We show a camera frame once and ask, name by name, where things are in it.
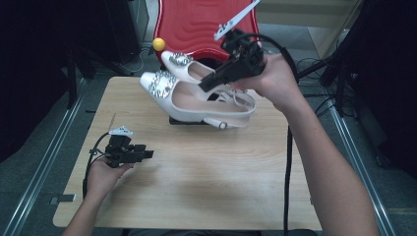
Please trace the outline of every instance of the person's left hand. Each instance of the person's left hand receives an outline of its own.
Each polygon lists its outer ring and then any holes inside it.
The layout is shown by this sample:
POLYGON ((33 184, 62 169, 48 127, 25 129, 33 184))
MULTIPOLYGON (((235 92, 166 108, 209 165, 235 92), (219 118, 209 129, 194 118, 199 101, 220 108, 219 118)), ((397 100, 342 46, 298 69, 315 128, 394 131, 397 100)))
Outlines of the person's left hand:
POLYGON ((105 198, 116 185, 117 180, 134 166, 133 163, 125 163, 117 168, 111 168, 107 165, 108 162, 107 157, 102 157, 92 163, 89 170, 88 195, 105 198))

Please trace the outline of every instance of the table surface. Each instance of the table surface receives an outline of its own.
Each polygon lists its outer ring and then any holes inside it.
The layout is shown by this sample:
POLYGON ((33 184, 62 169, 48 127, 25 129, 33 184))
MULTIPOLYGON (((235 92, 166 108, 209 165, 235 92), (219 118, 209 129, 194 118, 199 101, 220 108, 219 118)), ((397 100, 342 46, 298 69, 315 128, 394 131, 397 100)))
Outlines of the table surface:
MULTIPOLYGON (((97 227, 282 229, 288 124, 269 101, 249 93, 257 109, 247 128, 170 125, 139 78, 112 78, 64 192, 77 197, 59 204, 54 224, 67 226, 83 200, 89 150, 109 129, 126 126, 134 132, 131 144, 147 145, 153 158, 118 181, 100 209, 97 227)), ((321 229, 295 145, 289 227, 321 229)))

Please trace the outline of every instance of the person's right hand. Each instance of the person's right hand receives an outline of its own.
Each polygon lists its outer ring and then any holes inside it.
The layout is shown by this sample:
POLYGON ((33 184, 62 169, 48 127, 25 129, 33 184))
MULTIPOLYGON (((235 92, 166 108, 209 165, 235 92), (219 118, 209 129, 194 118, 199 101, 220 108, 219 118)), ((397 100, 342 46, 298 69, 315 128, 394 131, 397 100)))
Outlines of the person's right hand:
POLYGON ((281 54, 265 55, 264 71, 255 77, 244 78, 232 84, 235 89, 253 89, 272 102, 276 109, 284 112, 303 98, 291 68, 281 54))
POLYGON ((92 163, 89 170, 88 195, 104 199, 120 177, 134 166, 133 163, 125 163, 117 168, 111 168, 107 165, 108 162, 109 159, 104 156, 92 163))

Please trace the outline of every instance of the black cabinet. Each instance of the black cabinet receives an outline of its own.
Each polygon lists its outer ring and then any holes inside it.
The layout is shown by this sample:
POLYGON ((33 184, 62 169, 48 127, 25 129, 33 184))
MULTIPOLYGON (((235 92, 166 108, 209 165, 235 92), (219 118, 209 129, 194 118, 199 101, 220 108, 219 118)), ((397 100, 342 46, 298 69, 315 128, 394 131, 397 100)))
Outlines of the black cabinet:
POLYGON ((141 52, 149 21, 145 0, 63 0, 47 7, 63 37, 106 61, 125 64, 141 52))
POLYGON ((0 161, 25 143, 68 89, 65 50, 40 6, 0 3, 0 161))
POLYGON ((358 115, 382 164, 417 178, 417 3, 378 1, 352 45, 358 115))

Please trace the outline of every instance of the wire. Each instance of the wire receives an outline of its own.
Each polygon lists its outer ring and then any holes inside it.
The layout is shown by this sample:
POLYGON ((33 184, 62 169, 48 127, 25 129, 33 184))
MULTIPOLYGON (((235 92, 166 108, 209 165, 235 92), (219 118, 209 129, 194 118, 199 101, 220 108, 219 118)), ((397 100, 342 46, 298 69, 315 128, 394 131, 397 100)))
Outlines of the wire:
MULTIPOLYGON (((307 58, 301 59, 300 61, 297 62, 297 73, 301 72, 301 70, 299 70, 300 64, 304 61, 307 61, 307 60, 312 60, 312 62, 310 64, 310 67, 324 61, 324 60, 319 60, 319 59, 312 58, 312 57, 307 57, 307 58)), ((322 75, 320 75, 317 71, 314 71, 314 73, 317 75, 316 77, 305 76, 304 78, 317 80, 317 79, 320 79, 322 77, 322 75)))
POLYGON ((326 112, 328 112, 332 107, 334 107, 334 104, 329 106, 328 108, 326 108, 325 110, 323 110, 322 112, 320 112, 319 114, 317 114, 317 117, 321 117, 323 116, 326 112))
POLYGON ((318 97, 318 96, 335 96, 335 94, 318 93, 318 94, 303 94, 304 97, 318 97))
POLYGON ((107 135, 108 135, 108 132, 101 135, 100 138, 98 138, 97 142, 95 142, 94 147, 89 151, 89 162, 87 162, 86 175, 85 175, 84 180, 83 180, 83 198, 85 198, 86 194, 87 194, 87 185, 89 183, 89 170, 91 169, 91 165, 92 165, 92 162, 91 162, 92 157, 94 155, 97 155, 98 152, 101 153, 101 156, 97 157, 93 161, 93 162, 95 162, 97 159, 104 156, 104 153, 102 151, 100 151, 99 149, 97 149, 97 147, 100 144, 101 140, 104 139, 104 137, 106 137, 107 135))
POLYGON ((149 51, 149 50, 150 50, 150 47, 147 47, 147 48, 143 49, 143 50, 141 51, 141 53, 139 53, 139 60, 140 60, 140 62, 141 62, 141 67, 140 67, 139 69, 137 69, 137 70, 131 70, 131 69, 128 69, 128 68, 126 68, 125 66, 123 66, 121 63, 119 64, 119 66, 120 66, 121 68, 125 69, 126 71, 130 72, 130 73, 137 73, 137 72, 140 72, 140 71, 144 68, 144 65, 145 65, 144 60, 142 60, 142 53, 144 53, 144 52, 146 52, 146 51, 149 51))
MULTIPOLYGON (((238 40, 245 38, 245 37, 257 37, 261 38, 269 43, 271 43, 273 46, 275 46, 282 54, 285 61, 288 63, 289 67, 291 68, 292 74, 294 75, 294 79, 299 84, 299 80, 297 79, 297 67, 294 63, 294 60, 292 59, 291 55, 287 51, 287 49, 283 46, 281 46, 279 43, 277 43, 272 38, 265 36, 260 33, 245 33, 242 35, 237 36, 234 40, 232 40, 232 43, 236 43, 238 40)), ((284 183, 284 220, 283 220, 283 228, 284 228, 284 235, 287 236, 289 234, 288 231, 288 210, 289 210, 289 183, 290 183, 290 176, 291 176, 291 165, 292 165, 292 132, 290 127, 288 126, 288 132, 287 132, 287 163, 286 163, 286 169, 285 169, 285 183, 284 183)))
POLYGON ((322 108, 322 106, 324 106, 326 104, 326 102, 328 102, 329 100, 334 99, 334 96, 328 97, 326 100, 324 100, 317 108, 315 113, 317 114, 320 110, 320 108, 322 108))
POLYGON ((342 107, 341 107, 341 112, 344 116, 348 116, 348 117, 355 117, 356 113, 355 113, 355 105, 354 105, 354 101, 352 96, 345 96, 343 98, 343 103, 342 103, 342 107), (351 108, 353 109, 352 113, 346 113, 343 108, 351 108))

